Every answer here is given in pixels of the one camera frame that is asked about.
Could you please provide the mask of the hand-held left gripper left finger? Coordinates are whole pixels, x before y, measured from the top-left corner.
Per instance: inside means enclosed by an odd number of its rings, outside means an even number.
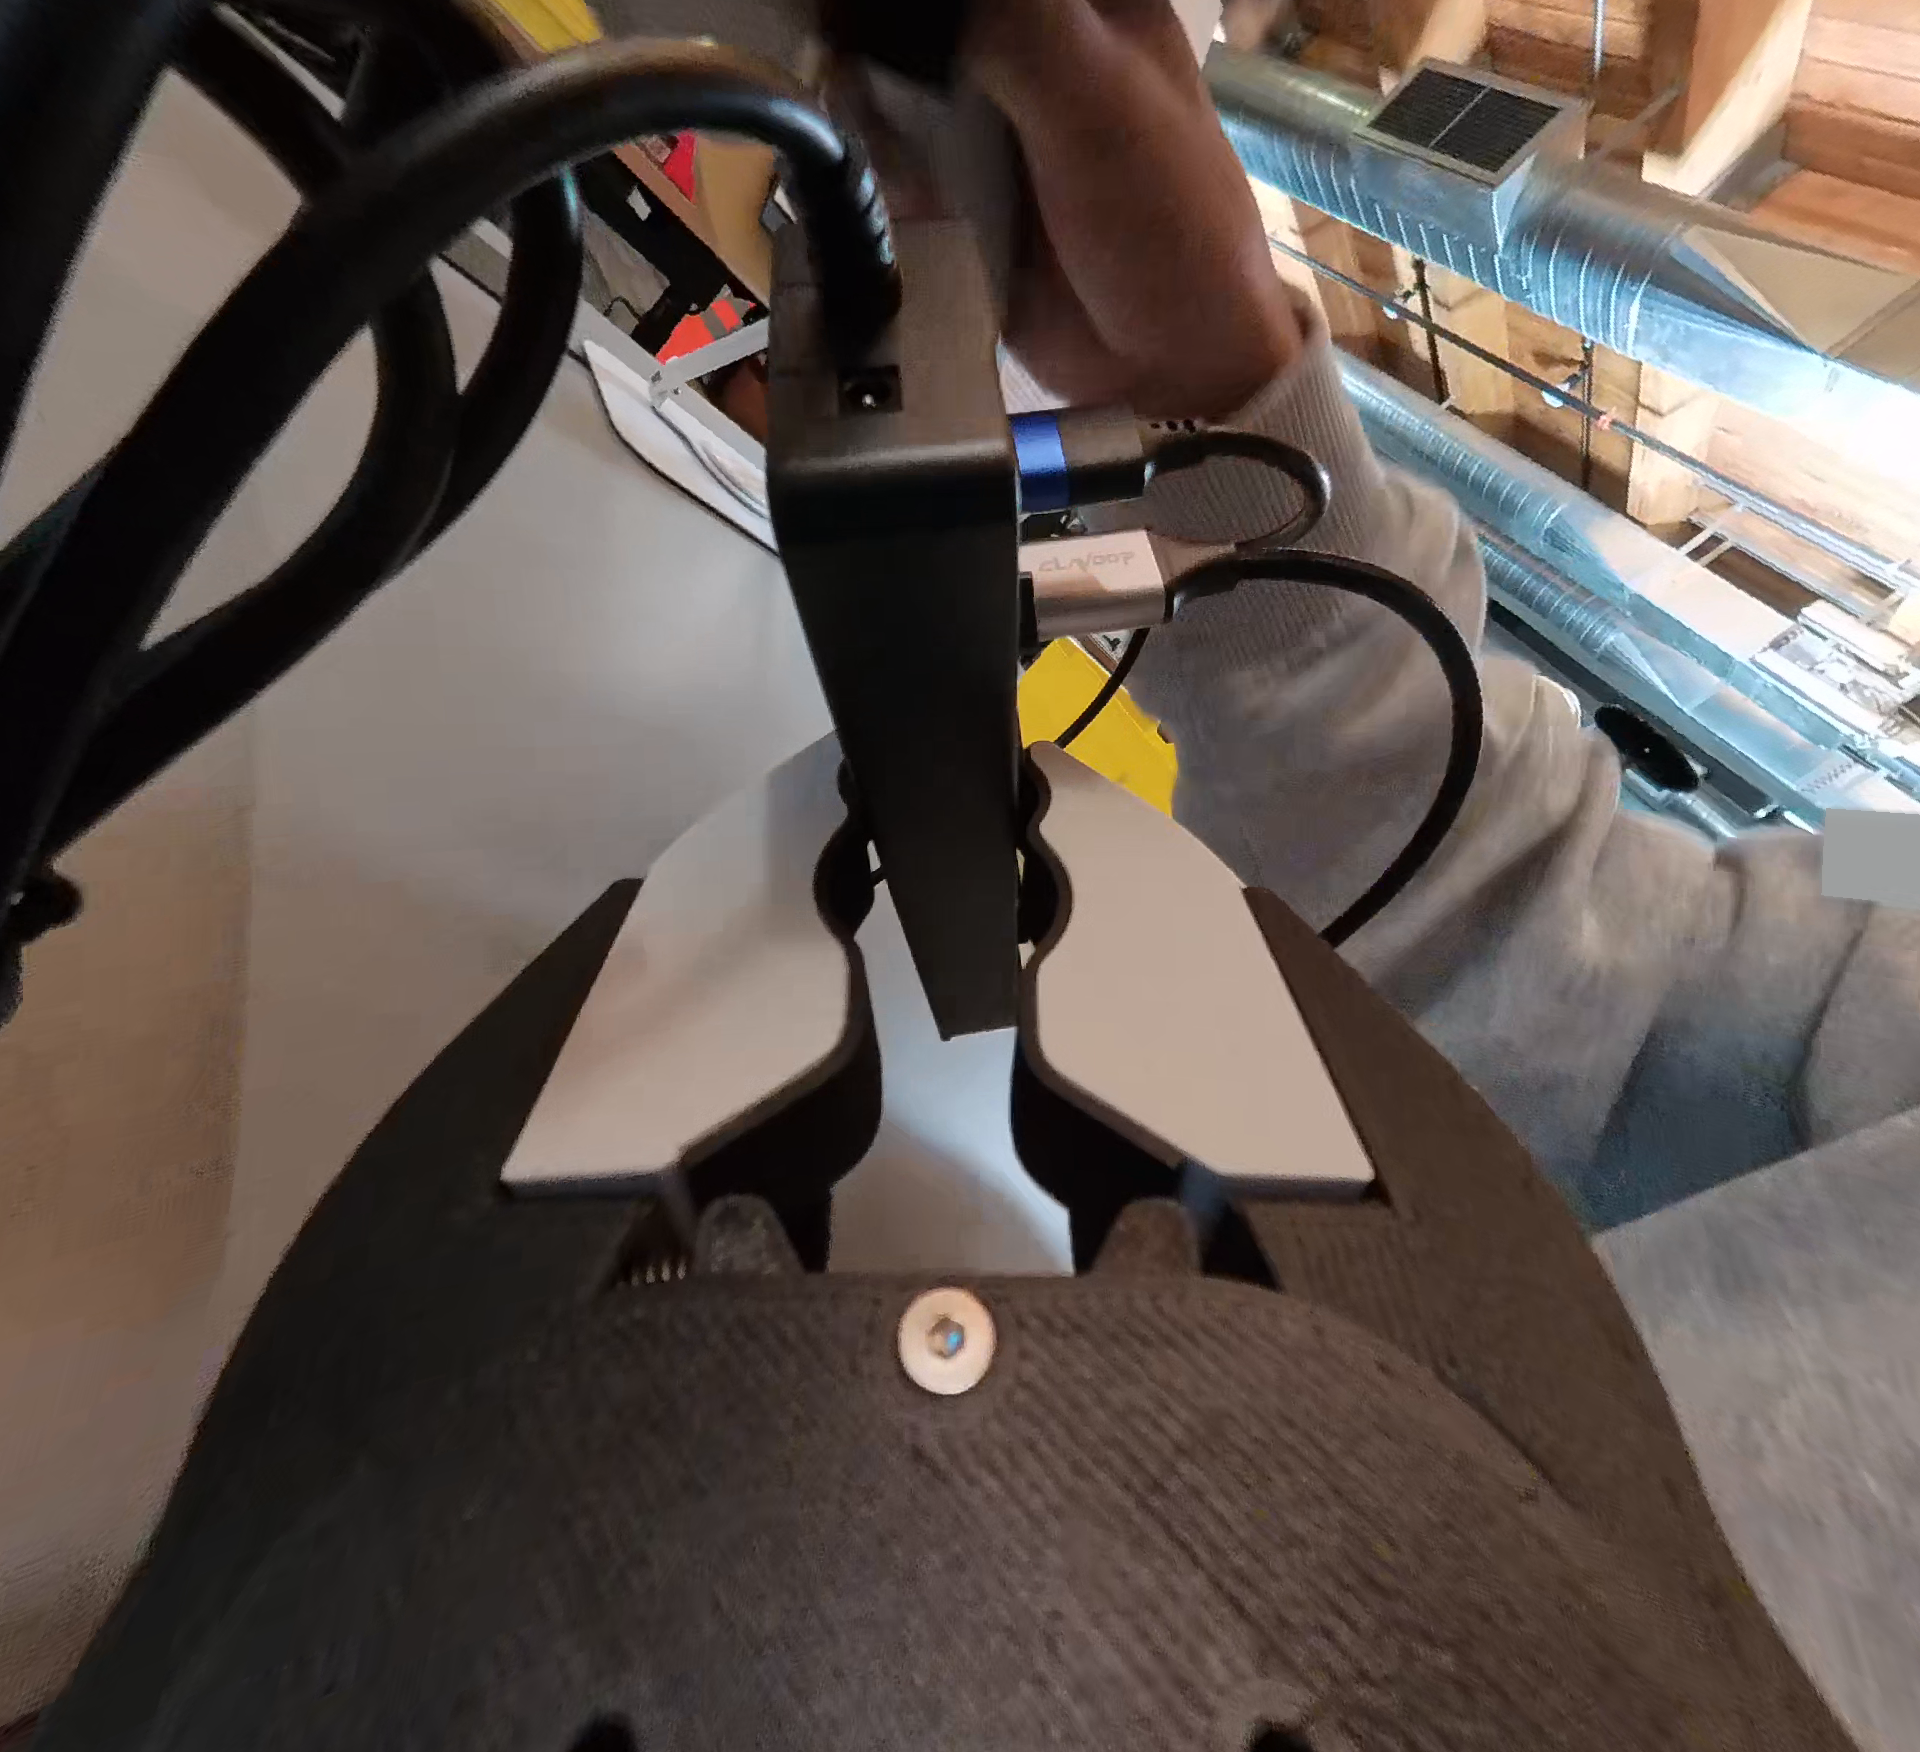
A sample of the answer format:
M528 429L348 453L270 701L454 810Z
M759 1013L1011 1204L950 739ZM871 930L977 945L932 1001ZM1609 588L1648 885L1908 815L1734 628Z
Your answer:
M827 734L732 792L648 873L500 1166L525 1195L692 1195L731 1146L846 1075L873 1031L822 868L850 820Z

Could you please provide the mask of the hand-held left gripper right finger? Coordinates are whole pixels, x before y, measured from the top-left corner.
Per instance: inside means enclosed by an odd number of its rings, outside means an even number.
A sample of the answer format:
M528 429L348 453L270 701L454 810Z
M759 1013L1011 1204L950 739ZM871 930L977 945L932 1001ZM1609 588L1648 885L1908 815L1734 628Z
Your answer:
M1031 859L1052 917L1020 971L1020 1061L1154 1163L1253 1197L1377 1186L1241 878L1175 818L1044 742Z

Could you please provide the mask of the black USB hub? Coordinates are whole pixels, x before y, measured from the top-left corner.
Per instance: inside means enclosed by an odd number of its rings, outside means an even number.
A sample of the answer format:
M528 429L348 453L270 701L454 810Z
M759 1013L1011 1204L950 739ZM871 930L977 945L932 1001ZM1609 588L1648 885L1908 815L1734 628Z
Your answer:
M805 233L777 247L775 537L886 889L941 1035L1018 993L1018 470L972 230L896 235L903 297L830 348Z

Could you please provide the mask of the person's right forearm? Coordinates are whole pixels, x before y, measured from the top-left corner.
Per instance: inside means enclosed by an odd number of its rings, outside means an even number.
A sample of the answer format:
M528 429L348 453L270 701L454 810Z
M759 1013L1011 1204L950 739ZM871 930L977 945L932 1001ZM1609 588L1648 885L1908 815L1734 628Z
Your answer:
M1485 742L1442 847L1347 957L1603 1226L1840 1138L1843 986L1869 910L1826 900L1790 830L1711 844L1621 802L1621 762L1531 662L1487 651L1478 536L1384 467L1325 319L1280 294L1294 357L1232 421L1307 449L1332 508L1308 539L1446 609ZM1175 805L1244 882L1331 923L1410 839L1449 758L1450 693L1380 606L1250 581L1181 608L1132 687L1177 755Z

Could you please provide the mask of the grey desk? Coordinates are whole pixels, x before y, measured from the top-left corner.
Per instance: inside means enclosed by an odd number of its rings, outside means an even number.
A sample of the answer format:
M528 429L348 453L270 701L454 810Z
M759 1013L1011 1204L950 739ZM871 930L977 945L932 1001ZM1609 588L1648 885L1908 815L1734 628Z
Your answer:
M60 306L4 539L114 443L296 203L155 96ZM771 554L642 462L587 366L466 517L62 858L85 906L4 1028L4 1745L144 1547L292 1235L373 1124L605 889L829 727ZM1065 1270L879 900L885 1124L846 1270Z

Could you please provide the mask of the person's right hand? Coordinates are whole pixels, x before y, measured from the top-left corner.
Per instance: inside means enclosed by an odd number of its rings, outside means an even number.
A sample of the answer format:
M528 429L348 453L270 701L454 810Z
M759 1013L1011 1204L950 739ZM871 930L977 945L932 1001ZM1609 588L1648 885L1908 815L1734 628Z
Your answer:
M1173 0L969 0L958 50L1018 155L1004 341L1073 404L1250 434L1322 351Z

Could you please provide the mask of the black vent grille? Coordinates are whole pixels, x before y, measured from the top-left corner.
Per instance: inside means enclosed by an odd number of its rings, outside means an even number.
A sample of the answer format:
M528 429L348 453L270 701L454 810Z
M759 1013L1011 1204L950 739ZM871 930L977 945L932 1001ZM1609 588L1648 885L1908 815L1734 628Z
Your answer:
M1539 162L1580 162L1588 119L1585 100L1483 67L1421 59L1357 126L1357 140L1495 187Z

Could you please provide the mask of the person's grey sweatshirt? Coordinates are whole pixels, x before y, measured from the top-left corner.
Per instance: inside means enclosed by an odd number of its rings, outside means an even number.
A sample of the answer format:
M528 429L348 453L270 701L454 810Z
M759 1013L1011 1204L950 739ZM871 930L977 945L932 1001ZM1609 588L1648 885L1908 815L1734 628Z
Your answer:
M1916 914L1811 834L1717 849L1585 1181L1763 1604L1864 1748L1916 1748Z

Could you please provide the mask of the silver ventilation duct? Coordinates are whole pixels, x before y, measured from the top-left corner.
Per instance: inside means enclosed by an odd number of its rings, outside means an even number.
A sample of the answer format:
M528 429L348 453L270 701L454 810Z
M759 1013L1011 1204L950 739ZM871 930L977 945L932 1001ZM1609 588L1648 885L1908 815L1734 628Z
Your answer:
M1483 183L1357 137L1391 89L1214 42L1249 174L1596 348L1834 437L1916 419L1916 275L1820 250L1588 151Z
M1813 826L1828 810L1916 813L1916 724L1840 689L1848 645L1386 372L1336 361L1377 453L1453 494L1493 600L1557 659Z

